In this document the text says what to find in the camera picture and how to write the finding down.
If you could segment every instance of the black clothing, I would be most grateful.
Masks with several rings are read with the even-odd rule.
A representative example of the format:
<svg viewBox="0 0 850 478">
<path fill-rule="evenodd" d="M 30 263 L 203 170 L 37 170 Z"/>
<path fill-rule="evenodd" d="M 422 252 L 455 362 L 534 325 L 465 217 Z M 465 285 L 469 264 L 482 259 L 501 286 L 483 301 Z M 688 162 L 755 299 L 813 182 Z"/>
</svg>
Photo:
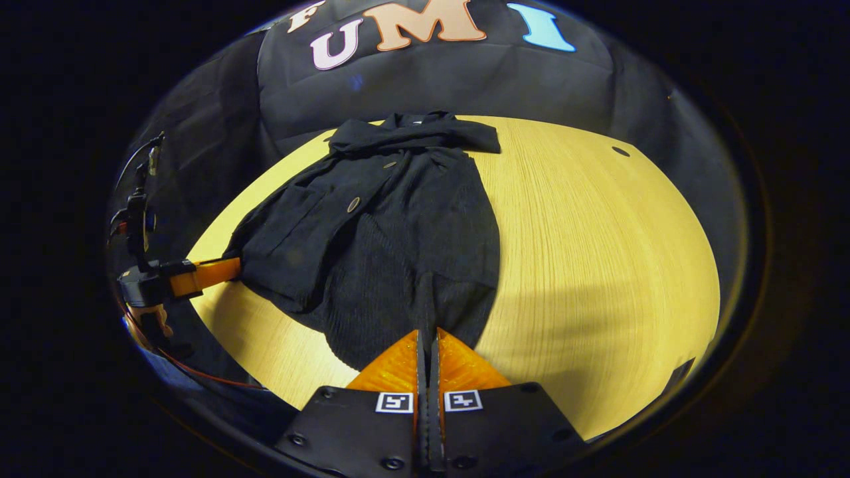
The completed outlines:
<svg viewBox="0 0 850 478">
<path fill-rule="evenodd" d="M 462 147 L 500 151 L 493 127 L 442 111 L 349 120 L 328 156 L 246 215 L 224 255 L 353 368 L 414 328 L 473 347 L 496 294 L 499 230 Z"/>
</svg>

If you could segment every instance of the wooden table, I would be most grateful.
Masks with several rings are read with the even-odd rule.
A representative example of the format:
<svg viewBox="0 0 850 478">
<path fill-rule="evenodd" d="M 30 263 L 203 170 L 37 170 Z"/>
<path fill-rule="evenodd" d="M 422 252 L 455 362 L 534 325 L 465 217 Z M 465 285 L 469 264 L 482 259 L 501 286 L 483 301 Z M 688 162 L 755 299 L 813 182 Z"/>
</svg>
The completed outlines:
<svg viewBox="0 0 850 478">
<path fill-rule="evenodd" d="M 717 268 L 699 221 L 633 146 L 564 126 L 496 127 L 501 154 L 473 152 L 501 238 L 496 302 L 475 350 L 513 383 L 540 382 L 585 439 L 622 424 L 713 338 Z M 245 189 L 189 254 L 221 255 L 240 219 L 328 152 L 321 134 Z M 612 149 L 621 148 L 630 156 Z M 357 371 L 313 331 L 240 282 L 191 300 L 222 346 L 301 408 Z"/>
</svg>

